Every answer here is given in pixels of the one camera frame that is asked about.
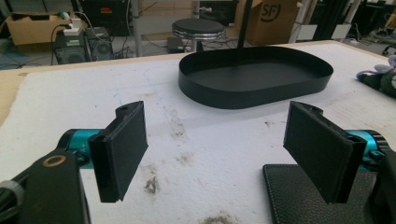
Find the black vertical stand pole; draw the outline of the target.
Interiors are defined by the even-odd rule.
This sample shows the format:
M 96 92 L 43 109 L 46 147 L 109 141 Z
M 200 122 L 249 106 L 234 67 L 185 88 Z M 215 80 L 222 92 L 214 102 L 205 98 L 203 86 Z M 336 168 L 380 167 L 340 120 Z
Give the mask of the black vertical stand pole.
M 253 0 L 246 0 L 246 2 L 245 2 L 243 18 L 242 18 L 238 42 L 237 42 L 238 49 L 242 49 L 245 45 L 246 32 L 247 32 L 247 28 L 248 28 L 248 18 L 249 18 L 252 3 L 253 3 Z

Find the open brown cardboard box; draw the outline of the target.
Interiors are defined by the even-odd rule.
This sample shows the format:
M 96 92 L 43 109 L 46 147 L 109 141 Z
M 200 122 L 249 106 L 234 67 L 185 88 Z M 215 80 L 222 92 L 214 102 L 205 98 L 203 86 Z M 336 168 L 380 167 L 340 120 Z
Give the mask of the open brown cardboard box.
M 49 43 L 57 25 L 68 25 L 77 17 L 72 12 L 12 13 L 6 19 L 6 25 L 17 46 Z

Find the black leather wallet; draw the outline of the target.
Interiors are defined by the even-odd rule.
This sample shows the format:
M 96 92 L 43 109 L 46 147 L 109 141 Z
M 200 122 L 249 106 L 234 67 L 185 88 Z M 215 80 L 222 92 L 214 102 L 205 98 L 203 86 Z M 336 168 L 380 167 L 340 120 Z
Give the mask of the black leather wallet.
M 262 167 L 274 224 L 366 224 L 364 208 L 375 174 L 358 172 L 347 203 L 326 203 L 295 164 Z

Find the black oval metal tray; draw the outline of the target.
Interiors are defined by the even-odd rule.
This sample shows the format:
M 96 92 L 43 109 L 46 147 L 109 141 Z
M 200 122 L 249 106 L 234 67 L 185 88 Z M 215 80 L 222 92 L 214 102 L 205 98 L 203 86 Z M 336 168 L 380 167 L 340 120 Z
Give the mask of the black oval metal tray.
M 202 105 L 243 109 L 323 91 L 332 73 L 329 63 L 297 49 L 219 49 L 182 58 L 178 86 Z

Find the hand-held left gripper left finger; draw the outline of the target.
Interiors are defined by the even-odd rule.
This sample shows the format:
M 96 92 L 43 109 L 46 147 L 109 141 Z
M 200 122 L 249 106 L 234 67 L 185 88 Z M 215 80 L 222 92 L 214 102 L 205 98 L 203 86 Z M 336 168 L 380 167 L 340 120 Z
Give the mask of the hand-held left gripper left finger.
M 144 102 L 122 105 L 88 140 L 102 203 L 122 201 L 148 148 Z

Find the white foam table mat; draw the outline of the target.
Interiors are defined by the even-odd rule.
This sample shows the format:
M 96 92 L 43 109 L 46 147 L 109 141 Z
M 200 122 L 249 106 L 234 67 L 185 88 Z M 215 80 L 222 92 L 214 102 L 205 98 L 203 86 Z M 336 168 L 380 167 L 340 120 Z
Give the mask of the white foam table mat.
M 262 167 L 293 164 L 283 147 L 289 105 L 222 110 L 177 85 L 163 55 L 0 72 L 0 182 L 55 149 L 72 128 L 101 129 L 143 101 L 148 150 L 120 203 L 82 180 L 94 224 L 274 224 Z

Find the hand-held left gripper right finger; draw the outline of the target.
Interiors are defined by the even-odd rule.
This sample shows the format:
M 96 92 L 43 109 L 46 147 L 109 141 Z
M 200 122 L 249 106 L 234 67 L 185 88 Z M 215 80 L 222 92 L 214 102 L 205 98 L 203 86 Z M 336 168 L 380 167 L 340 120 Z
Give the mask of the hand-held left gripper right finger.
M 313 105 L 290 102 L 283 147 L 326 203 L 345 203 L 367 141 L 323 116 Z

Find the white power adapter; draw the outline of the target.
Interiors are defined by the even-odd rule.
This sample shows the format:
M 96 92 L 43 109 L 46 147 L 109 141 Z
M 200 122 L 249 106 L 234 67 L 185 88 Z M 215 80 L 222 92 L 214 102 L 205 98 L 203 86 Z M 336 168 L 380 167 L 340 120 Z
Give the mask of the white power adapter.
M 79 35 L 83 30 L 83 24 L 81 19 L 72 19 L 64 30 L 65 36 Z

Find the round black stool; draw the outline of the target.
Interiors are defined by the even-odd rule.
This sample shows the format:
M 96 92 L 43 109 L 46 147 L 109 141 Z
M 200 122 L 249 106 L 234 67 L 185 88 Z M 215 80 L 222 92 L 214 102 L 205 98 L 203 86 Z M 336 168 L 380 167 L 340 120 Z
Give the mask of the round black stool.
M 202 42 L 222 39 L 225 36 L 225 27 L 217 21 L 181 19 L 172 24 L 172 33 L 182 39 L 190 40 L 192 51 L 202 51 Z

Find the brown cardboard box with logo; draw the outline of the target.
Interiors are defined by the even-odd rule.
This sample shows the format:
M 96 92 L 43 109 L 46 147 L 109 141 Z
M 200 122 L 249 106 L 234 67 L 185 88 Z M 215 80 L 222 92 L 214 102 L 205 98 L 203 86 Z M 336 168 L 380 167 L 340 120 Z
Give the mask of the brown cardboard box with logo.
M 245 40 L 253 46 L 286 44 L 301 0 L 252 0 Z

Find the black computer tower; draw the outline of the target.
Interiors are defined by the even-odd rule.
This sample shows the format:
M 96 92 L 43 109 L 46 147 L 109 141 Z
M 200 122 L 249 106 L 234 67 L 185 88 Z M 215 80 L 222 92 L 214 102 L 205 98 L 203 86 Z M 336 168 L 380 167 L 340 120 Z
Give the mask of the black computer tower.
M 114 58 L 112 42 L 104 27 L 87 28 L 79 35 L 56 34 L 53 53 L 58 64 L 108 61 Z

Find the purple and green plush toy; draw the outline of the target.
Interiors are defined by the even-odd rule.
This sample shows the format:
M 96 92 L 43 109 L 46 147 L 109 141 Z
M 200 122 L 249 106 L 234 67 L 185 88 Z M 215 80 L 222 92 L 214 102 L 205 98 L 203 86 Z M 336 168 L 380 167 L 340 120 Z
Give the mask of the purple and green plush toy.
M 374 71 L 356 75 L 359 82 L 396 99 L 396 66 L 378 64 Z

